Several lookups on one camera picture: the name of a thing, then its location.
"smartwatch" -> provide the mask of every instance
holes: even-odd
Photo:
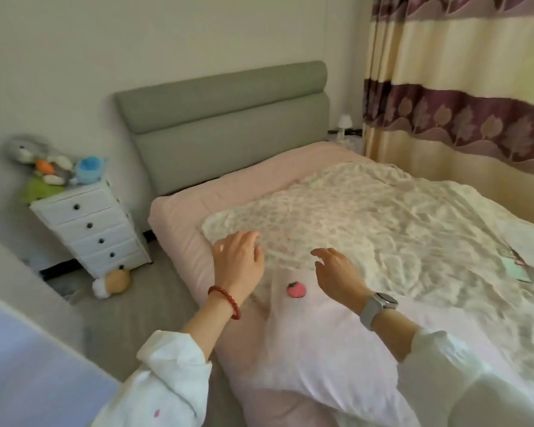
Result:
[[[360,322],[362,322],[363,326],[368,330],[373,331],[372,320],[374,319],[374,316],[385,308],[393,308],[395,310],[398,308],[398,301],[388,294],[376,292],[368,299],[362,313],[360,313]]]

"beige curtain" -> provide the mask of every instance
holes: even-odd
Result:
[[[374,0],[366,155],[534,222],[534,0]]]

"gray upholstered headboard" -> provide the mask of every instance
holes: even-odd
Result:
[[[119,92],[115,101],[159,195],[322,141],[321,61]]]

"white pillow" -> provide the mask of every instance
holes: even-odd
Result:
[[[303,298],[286,294],[289,283],[306,285]],[[457,308],[437,308],[395,295],[399,310],[428,329],[443,329],[469,344],[505,376],[514,374],[485,334]],[[419,426],[396,389],[397,363],[359,318],[329,299],[314,272],[273,272],[271,313],[252,383],[299,392],[327,406],[384,426]]]

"white lamp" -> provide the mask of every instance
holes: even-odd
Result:
[[[338,137],[337,141],[344,139],[345,130],[352,127],[352,117],[350,114],[342,114],[338,119]]]

